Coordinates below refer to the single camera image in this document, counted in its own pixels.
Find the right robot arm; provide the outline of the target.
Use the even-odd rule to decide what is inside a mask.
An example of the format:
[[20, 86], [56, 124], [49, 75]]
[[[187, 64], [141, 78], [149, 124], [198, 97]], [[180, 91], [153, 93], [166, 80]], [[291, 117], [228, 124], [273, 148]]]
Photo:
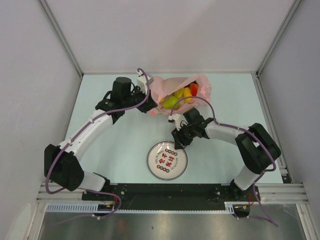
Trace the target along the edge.
[[231, 181], [229, 190], [237, 201], [242, 201], [254, 190], [253, 184], [269, 171], [269, 166], [275, 170], [275, 160], [281, 156], [280, 148], [260, 123], [249, 127], [234, 126], [218, 122], [214, 117], [205, 119], [195, 108], [183, 114], [169, 115], [168, 122], [175, 124], [171, 132], [175, 150], [185, 149], [194, 138], [220, 140], [237, 146], [244, 167]]

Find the pink plastic bag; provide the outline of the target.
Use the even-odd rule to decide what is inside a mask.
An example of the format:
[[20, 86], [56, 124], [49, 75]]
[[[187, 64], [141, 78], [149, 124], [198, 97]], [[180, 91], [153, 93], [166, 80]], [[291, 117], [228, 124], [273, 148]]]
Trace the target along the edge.
[[171, 109], [163, 107], [164, 102], [173, 96], [176, 91], [190, 84], [197, 84], [197, 96], [207, 101], [211, 100], [212, 86], [209, 79], [204, 74], [196, 74], [189, 77], [170, 77], [163, 79], [160, 76], [154, 77], [154, 82], [151, 84], [151, 97], [157, 103], [157, 107], [150, 111], [150, 115], [169, 115]]

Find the white printed plate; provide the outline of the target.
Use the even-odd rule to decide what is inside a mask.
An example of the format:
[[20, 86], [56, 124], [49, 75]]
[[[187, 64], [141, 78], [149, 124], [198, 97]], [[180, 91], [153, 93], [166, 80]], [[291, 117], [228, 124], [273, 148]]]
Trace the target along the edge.
[[148, 152], [146, 163], [153, 176], [170, 181], [179, 178], [188, 166], [188, 156], [183, 149], [175, 149], [171, 141], [155, 144]]

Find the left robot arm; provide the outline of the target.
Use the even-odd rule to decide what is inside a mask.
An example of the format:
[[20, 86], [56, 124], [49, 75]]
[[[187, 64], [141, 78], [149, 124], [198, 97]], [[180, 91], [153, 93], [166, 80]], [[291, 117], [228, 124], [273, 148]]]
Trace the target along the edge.
[[103, 131], [112, 127], [126, 111], [138, 109], [142, 113], [154, 109], [157, 103], [151, 96], [153, 77], [139, 72], [137, 84], [128, 77], [117, 77], [100, 100], [86, 123], [71, 137], [58, 145], [49, 144], [44, 150], [45, 190], [50, 190], [49, 182], [58, 184], [61, 190], [83, 189], [93, 191], [100, 200], [110, 196], [111, 188], [106, 177], [84, 171], [80, 161], [85, 152]]

